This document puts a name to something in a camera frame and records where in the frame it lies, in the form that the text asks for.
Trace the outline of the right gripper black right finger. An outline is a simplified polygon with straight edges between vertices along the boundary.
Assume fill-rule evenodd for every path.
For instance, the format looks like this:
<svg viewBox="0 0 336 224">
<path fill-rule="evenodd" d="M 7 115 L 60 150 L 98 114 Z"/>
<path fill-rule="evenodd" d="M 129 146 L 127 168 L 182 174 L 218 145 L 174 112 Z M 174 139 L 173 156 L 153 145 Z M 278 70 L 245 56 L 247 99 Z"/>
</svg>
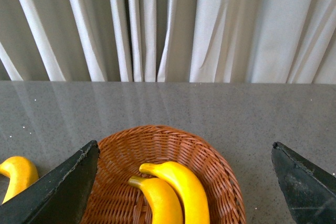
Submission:
<svg viewBox="0 0 336 224">
<path fill-rule="evenodd" d="M 335 223 L 335 176 L 280 142 L 271 160 L 296 223 Z"/>
</svg>

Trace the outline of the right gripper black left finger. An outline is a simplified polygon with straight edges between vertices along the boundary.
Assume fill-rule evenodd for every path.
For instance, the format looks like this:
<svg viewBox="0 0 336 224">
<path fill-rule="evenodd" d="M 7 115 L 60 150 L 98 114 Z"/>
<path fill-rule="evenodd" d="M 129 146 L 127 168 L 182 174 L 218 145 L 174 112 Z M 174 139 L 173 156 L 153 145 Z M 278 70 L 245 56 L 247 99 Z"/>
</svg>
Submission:
<svg viewBox="0 0 336 224">
<path fill-rule="evenodd" d="M 93 140 L 27 189 L 1 205 L 1 223 L 80 223 L 100 150 Z"/>
</svg>

